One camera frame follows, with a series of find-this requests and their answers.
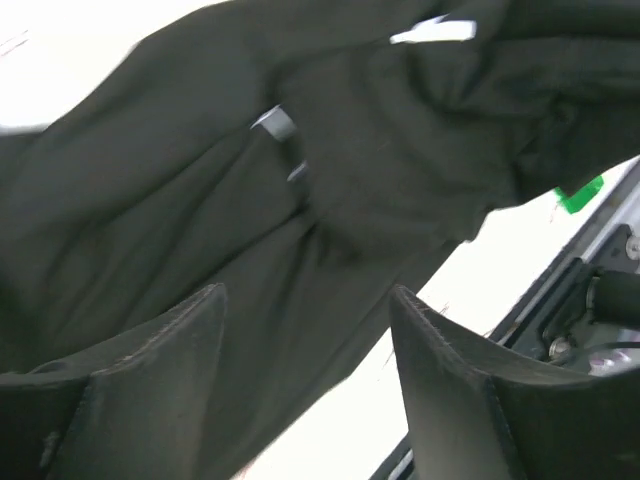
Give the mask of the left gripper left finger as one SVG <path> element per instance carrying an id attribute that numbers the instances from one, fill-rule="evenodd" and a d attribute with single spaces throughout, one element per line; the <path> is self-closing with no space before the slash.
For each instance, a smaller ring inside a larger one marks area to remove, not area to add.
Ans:
<path id="1" fill-rule="evenodd" d="M 192 479 L 226 289 L 27 373 L 1 376 L 4 479 Z"/>

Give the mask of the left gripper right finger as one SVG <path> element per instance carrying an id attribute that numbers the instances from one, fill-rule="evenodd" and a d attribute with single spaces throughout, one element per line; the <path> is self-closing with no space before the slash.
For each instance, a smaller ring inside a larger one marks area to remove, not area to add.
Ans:
<path id="1" fill-rule="evenodd" d="M 420 478 L 638 477 L 637 371 L 596 377 L 534 360 L 401 286 L 390 320 Z"/>

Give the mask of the black printed t-shirt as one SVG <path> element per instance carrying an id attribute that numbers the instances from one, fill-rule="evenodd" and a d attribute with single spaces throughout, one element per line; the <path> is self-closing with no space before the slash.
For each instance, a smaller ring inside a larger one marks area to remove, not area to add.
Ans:
<path id="1" fill-rule="evenodd" d="M 1 138 L 1 370 L 226 289 L 192 479 L 230 479 L 487 215 L 639 152 L 635 1 L 228 1 Z"/>

